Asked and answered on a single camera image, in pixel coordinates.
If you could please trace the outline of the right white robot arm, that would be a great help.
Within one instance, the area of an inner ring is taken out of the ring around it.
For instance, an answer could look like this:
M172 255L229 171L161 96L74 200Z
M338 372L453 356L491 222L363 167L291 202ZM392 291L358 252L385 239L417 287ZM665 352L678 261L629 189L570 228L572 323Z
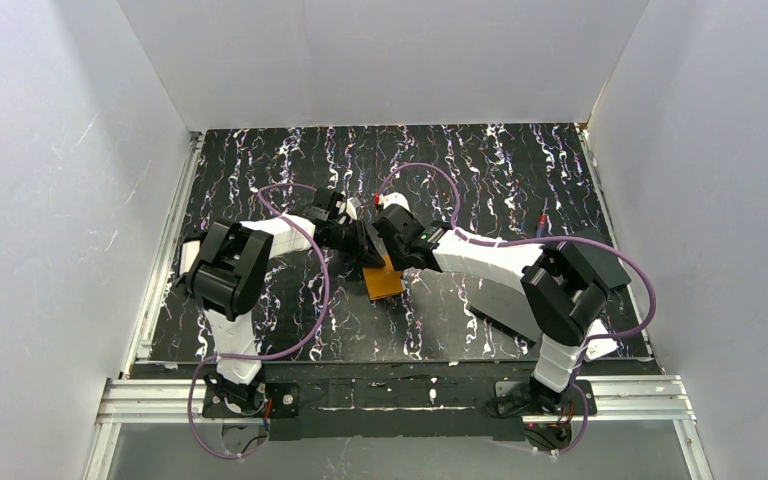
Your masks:
M595 333L592 323L611 294L630 282L618 259L601 249L595 229L569 241L508 246L444 222L424 225L398 204L372 224L397 270L470 274L526 298L542 334L530 382L533 395L559 396L568 388L585 341Z

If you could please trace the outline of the orange card holder wallet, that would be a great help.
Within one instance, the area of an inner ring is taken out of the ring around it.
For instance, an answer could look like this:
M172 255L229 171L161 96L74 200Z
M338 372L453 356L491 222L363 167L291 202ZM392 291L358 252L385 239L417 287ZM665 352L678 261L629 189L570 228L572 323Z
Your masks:
M403 272L396 270L388 255L383 256L383 267L363 267L362 274L371 301L399 296L405 292Z

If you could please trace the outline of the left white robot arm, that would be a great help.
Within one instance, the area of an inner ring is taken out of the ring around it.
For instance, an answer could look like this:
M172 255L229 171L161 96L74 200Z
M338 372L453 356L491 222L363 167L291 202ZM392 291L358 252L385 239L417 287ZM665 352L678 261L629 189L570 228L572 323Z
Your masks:
M318 245L336 250L352 263L382 267L368 224L357 217L357 202L319 188L313 200L285 218L233 222L219 219L187 235L180 247L177 284L195 300L213 332L219 353L215 376L204 381L213 394L246 410L256 398L257 359L251 311L271 259Z

